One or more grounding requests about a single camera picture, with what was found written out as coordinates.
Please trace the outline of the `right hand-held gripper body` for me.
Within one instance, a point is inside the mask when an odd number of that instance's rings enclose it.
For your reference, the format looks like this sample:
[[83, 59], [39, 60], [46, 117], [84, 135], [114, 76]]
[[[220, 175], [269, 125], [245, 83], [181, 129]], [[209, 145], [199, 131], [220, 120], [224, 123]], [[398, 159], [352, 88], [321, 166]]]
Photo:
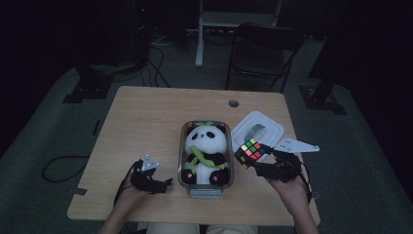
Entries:
[[302, 162], [298, 158], [297, 153], [319, 151], [317, 145], [311, 145], [288, 136], [282, 138], [271, 148], [273, 149], [272, 155], [276, 160], [273, 163], [274, 168], [270, 173], [258, 173], [258, 175], [282, 182], [289, 182], [301, 175]]

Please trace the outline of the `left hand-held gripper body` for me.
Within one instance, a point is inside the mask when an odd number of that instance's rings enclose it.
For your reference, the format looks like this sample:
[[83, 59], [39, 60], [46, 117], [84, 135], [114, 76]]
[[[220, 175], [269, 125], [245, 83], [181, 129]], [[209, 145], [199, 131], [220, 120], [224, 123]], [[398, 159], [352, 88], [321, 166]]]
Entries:
[[164, 187], [163, 181], [156, 180], [152, 175], [156, 172], [159, 163], [146, 154], [131, 166], [131, 184], [139, 190], [150, 192], [150, 188]]

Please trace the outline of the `colourful puzzle cube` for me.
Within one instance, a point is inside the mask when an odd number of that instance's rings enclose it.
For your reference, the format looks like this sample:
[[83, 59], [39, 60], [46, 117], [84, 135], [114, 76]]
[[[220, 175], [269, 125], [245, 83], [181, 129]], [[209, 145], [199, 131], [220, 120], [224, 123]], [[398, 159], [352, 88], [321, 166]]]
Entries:
[[234, 157], [245, 170], [253, 163], [261, 162], [265, 155], [266, 150], [255, 138], [247, 140], [234, 153]]

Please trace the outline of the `white storage box lid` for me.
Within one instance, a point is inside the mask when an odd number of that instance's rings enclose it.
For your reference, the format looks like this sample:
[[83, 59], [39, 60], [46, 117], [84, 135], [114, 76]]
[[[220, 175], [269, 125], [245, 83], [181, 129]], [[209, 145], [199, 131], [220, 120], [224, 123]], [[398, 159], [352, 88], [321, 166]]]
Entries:
[[233, 151], [254, 138], [259, 143], [275, 146], [284, 134], [284, 127], [260, 111], [247, 114], [231, 131]]

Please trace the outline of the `clear storage box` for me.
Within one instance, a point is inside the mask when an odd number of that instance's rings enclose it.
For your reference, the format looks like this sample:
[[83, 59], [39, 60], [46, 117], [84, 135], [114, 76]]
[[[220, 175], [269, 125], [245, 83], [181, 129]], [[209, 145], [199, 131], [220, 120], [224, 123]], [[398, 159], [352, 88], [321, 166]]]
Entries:
[[[196, 123], [201, 122], [213, 122], [217, 125], [221, 125], [226, 129], [226, 138], [228, 143], [228, 150], [225, 153], [225, 158], [228, 160], [229, 163], [229, 171], [230, 171], [230, 180], [227, 184], [223, 186], [216, 186], [216, 185], [203, 185], [203, 184], [186, 184], [183, 182], [181, 178], [181, 172], [184, 169], [184, 164], [187, 159], [187, 154], [185, 153], [185, 139], [187, 137], [187, 131], [190, 127], [194, 126]], [[177, 177], [180, 185], [186, 188], [189, 192], [189, 196], [192, 198], [206, 198], [206, 199], [218, 199], [222, 197], [223, 191], [232, 185], [234, 181], [234, 160], [232, 159], [232, 141], [231, 141], [231, 133], [229, 127], [219, 121], [212, 121], [212, 120], [198, 120], [198, 121], [190, 121], [183, 125], [181, 129], [181, 137], [180, 137], [180, 148], [179, 148], [179, 157], [178, 157], [178, 169], [177, 169]]]

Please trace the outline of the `panda plush toy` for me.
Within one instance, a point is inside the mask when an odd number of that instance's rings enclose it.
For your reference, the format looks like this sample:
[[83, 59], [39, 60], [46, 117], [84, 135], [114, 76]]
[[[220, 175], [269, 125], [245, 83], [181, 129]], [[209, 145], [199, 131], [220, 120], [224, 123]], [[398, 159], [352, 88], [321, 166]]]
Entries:
[[223, 186], [230, 180], [226, 129], [213, 122], [196, 123], [185, 139], [187, 159], [181, 178], [186, 184]]

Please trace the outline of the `person's left hand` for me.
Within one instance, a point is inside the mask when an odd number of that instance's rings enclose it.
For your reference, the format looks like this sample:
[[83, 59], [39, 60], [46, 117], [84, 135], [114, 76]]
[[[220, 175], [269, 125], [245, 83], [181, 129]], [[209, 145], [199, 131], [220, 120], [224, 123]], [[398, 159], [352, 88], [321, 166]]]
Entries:
[[114, 207], [121, 207], [130, 212], [146, 195], [146, 191], [141, 191], [131, 184], [131, 174], [128, 174]]

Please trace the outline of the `person's right hand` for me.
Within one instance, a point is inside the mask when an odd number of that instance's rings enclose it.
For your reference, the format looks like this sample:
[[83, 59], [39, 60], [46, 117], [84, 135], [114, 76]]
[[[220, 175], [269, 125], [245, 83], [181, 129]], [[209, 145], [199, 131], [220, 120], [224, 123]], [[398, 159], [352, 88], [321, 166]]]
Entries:
[[268, 182], [278, 192], [287, 211], [293, 217], [303, 217], [311, 213], [307, 190], [301, 178], [297, 177], [287, 183], [274, 179], [269, 179]]

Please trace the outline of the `person's right leg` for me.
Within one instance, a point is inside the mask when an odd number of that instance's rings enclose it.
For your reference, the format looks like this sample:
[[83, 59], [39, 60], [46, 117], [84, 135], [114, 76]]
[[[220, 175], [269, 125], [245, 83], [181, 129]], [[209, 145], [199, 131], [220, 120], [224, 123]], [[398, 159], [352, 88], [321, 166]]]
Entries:
[[210, 225], [206, 234], [258, 234], [258, 228], [251, 225]]

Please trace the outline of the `black stand base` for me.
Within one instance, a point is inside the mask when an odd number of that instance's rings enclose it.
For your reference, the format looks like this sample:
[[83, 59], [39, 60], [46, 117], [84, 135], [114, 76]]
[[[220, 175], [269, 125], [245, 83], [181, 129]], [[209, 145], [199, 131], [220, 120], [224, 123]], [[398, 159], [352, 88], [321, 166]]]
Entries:
[[320, 82], [316, 86], [298, 86], [306, 107], [312, 110], [330, 110], [336, 115], [346, 115], [344, 106], [333, 95], [336, 78], [329, 74], [329, 68], [314, 65], [310, 76], [320, 78]]
[[106, 99], [114, 77], [83, 64], [75, 67], [79, 80], [63, 103], [81, 103], [84, 99]]

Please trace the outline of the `black folding chair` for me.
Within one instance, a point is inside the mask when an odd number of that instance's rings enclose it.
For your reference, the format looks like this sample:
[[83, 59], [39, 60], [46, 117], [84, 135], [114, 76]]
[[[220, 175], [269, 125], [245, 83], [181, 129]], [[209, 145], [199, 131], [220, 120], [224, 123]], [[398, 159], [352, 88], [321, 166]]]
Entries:
[[231, 44], [225, 89], [232, 75], [272, 80], [282, 78], [283, 93], [292, 61], [306, 41], [298, 29], [245, 22], [235, 30]]

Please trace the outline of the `white metal frame stand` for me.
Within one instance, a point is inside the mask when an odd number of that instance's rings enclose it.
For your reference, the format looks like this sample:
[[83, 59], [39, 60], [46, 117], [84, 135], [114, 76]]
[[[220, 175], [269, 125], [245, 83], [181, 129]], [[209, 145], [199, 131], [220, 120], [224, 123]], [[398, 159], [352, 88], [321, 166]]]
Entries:
[[204, 9], [204, 0], [199, 2], [198, 46], [195, 66], [202, 67], [204, 62], [204, 33], [206, 27], [235, 28], [243, 22], [255, 22], [275, 26], [277, 24], [283, 0], [276, 0], [271, 14], [216, 12]]

